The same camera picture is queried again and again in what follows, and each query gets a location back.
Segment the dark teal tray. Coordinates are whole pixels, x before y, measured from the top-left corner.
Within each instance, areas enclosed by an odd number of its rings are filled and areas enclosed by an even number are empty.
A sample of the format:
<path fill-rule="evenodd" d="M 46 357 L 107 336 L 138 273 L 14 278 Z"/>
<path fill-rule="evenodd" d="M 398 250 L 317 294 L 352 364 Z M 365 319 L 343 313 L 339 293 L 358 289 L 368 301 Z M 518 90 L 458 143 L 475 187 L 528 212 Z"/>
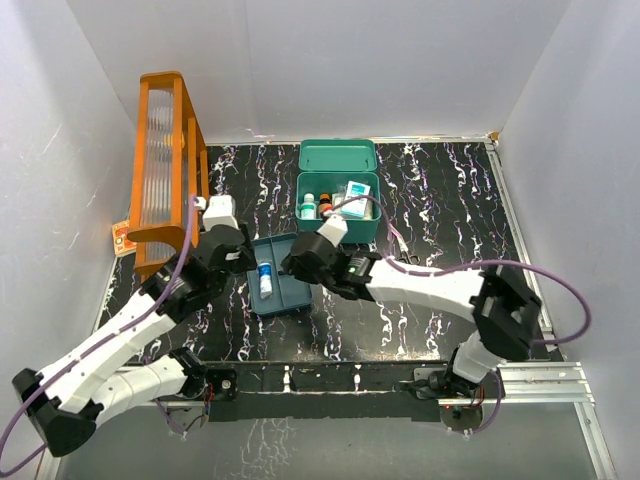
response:
<path fill-rule="evenodd" d="M 250 305 L 256 315 L 275 316 L 311 306 L 310 285 L 285 274 L 281 267 L 296 238 L 296 233 L 286 233 L 252 242 L 257 265 L 261 262 L 271 263 L 274 288 L 271 296 L 261 299 L 257 268 L 247 273 Z"/>

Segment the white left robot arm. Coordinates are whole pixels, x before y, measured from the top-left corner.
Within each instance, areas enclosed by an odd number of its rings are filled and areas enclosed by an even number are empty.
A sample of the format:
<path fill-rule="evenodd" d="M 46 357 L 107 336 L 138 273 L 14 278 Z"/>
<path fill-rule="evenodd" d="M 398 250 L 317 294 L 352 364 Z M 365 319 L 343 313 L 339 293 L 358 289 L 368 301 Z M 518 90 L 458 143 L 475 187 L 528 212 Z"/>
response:
<path fill-rule="evenodd" d="M 88 441 L 111 418 L 157 397 L 200 396 L 206 369 L 186 347 L 119 373 L 134 354 L 204 309 L 229 278 L 256 265 L 246 224 L 219 224 L 187 255 L 176 254 L 121 310 L 69 354 L 39 371 L 24 368 L 12 380 L 21 411 L 54 457 Z"/>

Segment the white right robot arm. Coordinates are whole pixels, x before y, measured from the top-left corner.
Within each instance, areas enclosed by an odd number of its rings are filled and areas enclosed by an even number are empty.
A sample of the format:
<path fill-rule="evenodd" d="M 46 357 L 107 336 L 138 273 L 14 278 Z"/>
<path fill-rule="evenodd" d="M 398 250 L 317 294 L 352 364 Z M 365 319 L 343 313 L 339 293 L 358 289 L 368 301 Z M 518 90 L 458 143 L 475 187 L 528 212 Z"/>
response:
<path fill-rule="evenodd" d="M 542 307 L 538 295 L 508 266 L 446 273 L 349 251 L 317 232 L 303 232 L 281 263 L 295 279 L 319 284 L 347 300 L 400 302 L 450 313 L 475 325 L 447 366 L 413 382 L 426 398 L 472 397 L 504 361 L 528 358 Z"/>

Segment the white medicine bottle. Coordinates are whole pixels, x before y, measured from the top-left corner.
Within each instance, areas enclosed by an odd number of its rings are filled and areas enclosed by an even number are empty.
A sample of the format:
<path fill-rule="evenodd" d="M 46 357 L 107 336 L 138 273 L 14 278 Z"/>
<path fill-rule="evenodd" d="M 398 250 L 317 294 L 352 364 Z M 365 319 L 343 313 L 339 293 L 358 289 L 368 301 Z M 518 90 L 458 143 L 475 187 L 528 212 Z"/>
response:
<path fill-rule="evenodd" d="M 303 197 L 303 203 L 300 206 L 300 218 L 303 220 L 312 220 L 316 218 L 317 206 L 315 197 L 312 193 L 306 193 Z"/>

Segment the teal wipe packet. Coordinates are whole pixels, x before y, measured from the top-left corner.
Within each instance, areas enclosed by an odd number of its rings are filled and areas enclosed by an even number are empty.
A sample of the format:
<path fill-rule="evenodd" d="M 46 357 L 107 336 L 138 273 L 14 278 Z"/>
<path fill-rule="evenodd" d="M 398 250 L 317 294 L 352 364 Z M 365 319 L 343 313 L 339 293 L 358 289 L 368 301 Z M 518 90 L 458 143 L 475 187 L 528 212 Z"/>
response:
<path fill-rule="evenodd" d="M 367 184 L 349 181 L 345 192 L 345 205 L 341 208 L 348 217 L 363 219 L 367 212 L 368 195 L 371 187 Z"/>

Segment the teal medicine box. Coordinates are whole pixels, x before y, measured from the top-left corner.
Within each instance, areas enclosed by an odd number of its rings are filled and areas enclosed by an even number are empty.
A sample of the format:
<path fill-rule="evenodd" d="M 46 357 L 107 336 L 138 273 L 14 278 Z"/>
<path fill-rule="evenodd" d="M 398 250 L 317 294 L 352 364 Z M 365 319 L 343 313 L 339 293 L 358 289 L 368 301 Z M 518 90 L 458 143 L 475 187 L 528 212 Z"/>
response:
<path fill-rule="evenodd" d="M 322 224 L 322 213 L 347 196 L 381 198 L 374 143 L 368 139 L 308 139 L 301 143 L 295 217 L 300 232 Z"/>

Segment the brown orange-cap bottle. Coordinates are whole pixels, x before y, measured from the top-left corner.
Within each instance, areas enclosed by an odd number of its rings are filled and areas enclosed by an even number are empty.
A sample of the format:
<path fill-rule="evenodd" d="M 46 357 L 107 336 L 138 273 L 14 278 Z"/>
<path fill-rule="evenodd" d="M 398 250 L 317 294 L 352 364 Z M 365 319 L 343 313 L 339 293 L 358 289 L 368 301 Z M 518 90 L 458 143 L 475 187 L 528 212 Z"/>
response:
<path fill-rule="evenodd" d="M 325 213 L 332 209 L 332 196 L 329 193 L 322 193 L 319 196 L 317 207 L 318 217 L 323 218 Z"/>

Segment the white blue bandage roll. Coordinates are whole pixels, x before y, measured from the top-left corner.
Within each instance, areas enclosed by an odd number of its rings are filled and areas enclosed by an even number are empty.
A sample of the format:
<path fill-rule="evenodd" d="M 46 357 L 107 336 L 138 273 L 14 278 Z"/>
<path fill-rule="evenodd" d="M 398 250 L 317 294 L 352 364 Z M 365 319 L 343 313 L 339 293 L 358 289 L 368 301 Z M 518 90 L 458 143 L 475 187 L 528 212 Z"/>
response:
<path fill-rule="evenodd" d="M 257 265 L 259 295 L 261 299 L 268 298 L 273 294 L 273 273 L 270 262 L 261 262 Z"/>

